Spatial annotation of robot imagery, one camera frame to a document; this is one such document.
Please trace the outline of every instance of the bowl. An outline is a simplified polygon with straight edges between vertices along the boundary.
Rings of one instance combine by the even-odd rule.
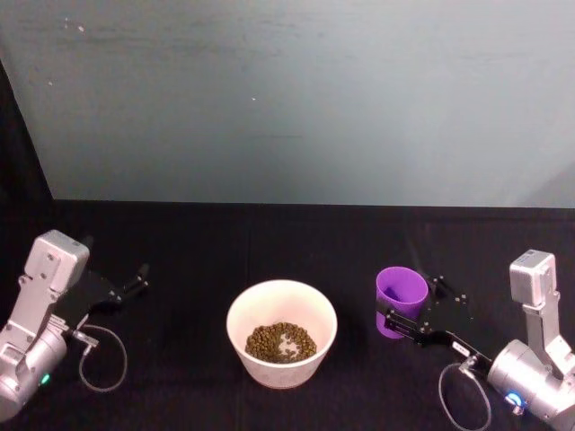
[[[259,326],[288,322],[314,340],[313,356],[292,364],[273,364],[246,353],[247,338]],[[335,340],[338,322],[330,301],[317,289],[294,280],[269,280],[244,290],[226,318],[227,335],[248,374],[272,389],[294,388],[309,380]]]

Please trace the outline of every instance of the black fabric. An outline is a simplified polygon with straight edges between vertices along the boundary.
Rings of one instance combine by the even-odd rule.
[[[529,248],[553,252],[562,334],[575,342],[574,221],[569,210],[469,208],[61,202],[4,212],[4,319],[33,239],[50,228],[93,235],[91,268],[117,283],[148,262],[152,289],[122,313],[91,319],[126,343],[128,378],[117,391],[102,395],[81,384],[81,348],[73,344],[50,384],[0,430],[451,430],[437,385],[455,358],[377,333],[377,272],[405,265],[441,273],[471,294],[473,312],[492,330],[525,340],[524,315],[510,299],[509,263]],[[322,290],[339,331],[312,380],[272,391],[243,370],[227,339],[226,313],[247,286],[281,277]],[[105,385],[118,376],[120,357],[101,338],[86,373]],[[501,397],[488,394],[490,429],[547,429],[530,415],[516,421]],[[484,421],[473,386],[450,376],[446,397],[465,425]]]
[[[8,75],[0,62],[0,204],[51,199]]]

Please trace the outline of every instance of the purple cup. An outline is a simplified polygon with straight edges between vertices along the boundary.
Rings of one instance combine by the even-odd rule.
[[[382,270],[376,278],[376,297],[389,304],[401,315],[415,319],[428,297],[429,289],[425,279],[413,269],[390,267]],[[376,312],[377,330],[389,339],[402,339],[385,327],[385,316]]]

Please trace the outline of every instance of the gray wall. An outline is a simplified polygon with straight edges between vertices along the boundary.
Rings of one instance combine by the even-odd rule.
[[[575,2],[3,0],[56,198],[575,204]]]

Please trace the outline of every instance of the white cable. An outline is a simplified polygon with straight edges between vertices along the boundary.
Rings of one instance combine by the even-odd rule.
[[[80,359],[80,366],[78,367],[78,373],[80,374],[80,380],[82,380],[82,383],[85,384],[89,389],[91,389],[92,391],[100,392],[100,393],[114,391],[124,382],[124,379],[126,378],[126,372],[128,371],[128,352],[126,351],[126,347],[124,346],[124,343],[122,343],[122,340],[112,330],[109,330],[108,328],[103,328],[102,326],[90,325],[90,324],[86,324],[82,328],[89,328],[89,329],[93,329],[93,330],[102,330],[102,331],[112,335],[116,339],[116,341],[118,341],[119,348],[121,348],[122,355],[124,356],[124,366],[123,366],[123,370],[122,370],[122,376],[112,386],[109,386],[107,388],[98,388],[86,380],[86,378],[84,377],[84,361],[88,357],[87,353],[84,352],[84,354],[82,355],[82,359]]]
[[[451,413],[449,412],[449,408],[447,407],[447,404],[446,404],[445,400],[443,399],[443,390],[442,390],[443,378],[445,377],[447,371],[449,371],[451,368],[455,368],[455,367],[459,367],[459,366],[461,366],[461,364],[458,364],[458,363],[450,364],[450,365],[446,366],[443,369],[443,371],[441,372],[441,375],[439,376],[439,384],[438,384],[439,400],[441,401],[441,405],[443,406],[443,410],[446,412],[447,417],[449,418],[451,423],[457,429],[459,429],[460,431],[485,431],[489,427],[489,425],[491,424],[491,404],[489,403],[489,399],[487,398],[487,394],[485,393],[485,390],[483,389],[481,384],[476,379],[472,378],[471,380],[479,388],[479,392],[481,393],[481,395],[483,396],[483,400],[485,401],[485,407],[487,407],[487,421],[485,422],[485,425],[483,425],[481,428],[470,429],[470,428],[465,428],[465,427],[462,427],[461,425],[459,425],[456,422],[456,420],[453,418],[453,416],[451,416]]]

